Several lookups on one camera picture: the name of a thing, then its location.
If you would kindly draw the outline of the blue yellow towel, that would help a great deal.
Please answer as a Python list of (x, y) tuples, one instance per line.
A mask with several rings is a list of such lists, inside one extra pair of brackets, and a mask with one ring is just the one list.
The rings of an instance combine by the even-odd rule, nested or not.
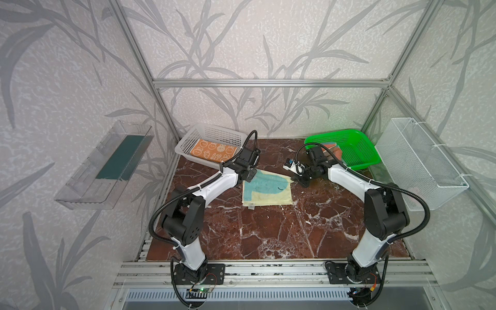
[(258, 169), (250, 182), (243, 182), (242, 205), (244, 207), (292, 205), (292, 183), (293, 180), (288, 176)]

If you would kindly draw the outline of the orange bunny pattern towel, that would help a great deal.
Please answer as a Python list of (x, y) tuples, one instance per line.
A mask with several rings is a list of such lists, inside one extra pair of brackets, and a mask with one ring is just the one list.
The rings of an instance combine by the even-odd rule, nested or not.
[(190, 155), (219, 164), (230, 160), (237, 151), (236, 146), (199, 139), (190, 151)]

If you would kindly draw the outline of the brown pink striped towel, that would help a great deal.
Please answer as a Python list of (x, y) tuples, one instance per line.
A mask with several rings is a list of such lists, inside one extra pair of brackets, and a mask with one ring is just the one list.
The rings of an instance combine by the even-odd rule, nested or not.
[(325, 148), (322, 148), (322, 152), (329, 160), (332, 160), (334, 157), (342, 160), (342, 150), (335, 142), (324, 143), (324, 146)]

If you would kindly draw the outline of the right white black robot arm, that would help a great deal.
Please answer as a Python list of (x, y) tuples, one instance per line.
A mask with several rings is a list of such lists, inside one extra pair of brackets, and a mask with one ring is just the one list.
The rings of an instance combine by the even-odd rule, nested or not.
[(336, 157), (330, 160), (319, 146), (308, 149), (307, 155), (310, 165), (286, 160), (284, 169), (295, 173), (293, 180), (309, 187), (311, 180), (323, 178), (347, 189), (364, 203), (366, 229), (359, 245), (347, 257), (346, 264), (328, 262), (325, 265), (330, 282), (361, 284), (376, 273), (377, 263), (387, 256), (391, 239), (409, 224), (402, 193), (394, 189), (394, 184), (372, 184)]

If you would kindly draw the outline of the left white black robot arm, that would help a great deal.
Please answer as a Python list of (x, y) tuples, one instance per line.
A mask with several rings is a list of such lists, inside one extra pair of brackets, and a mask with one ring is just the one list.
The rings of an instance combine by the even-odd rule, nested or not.
[(233, 162), (224, 163), (221, 170), (197, 185), (175, 190), (165, 204), (161, 228), (180, 255), (173, 267), (177, 284), (197, 284), (207, 277), (208, 259), (200, 244), (205, 208), (227, 190), (250, 182), (259, 158), (260, 149), (243, 148)]

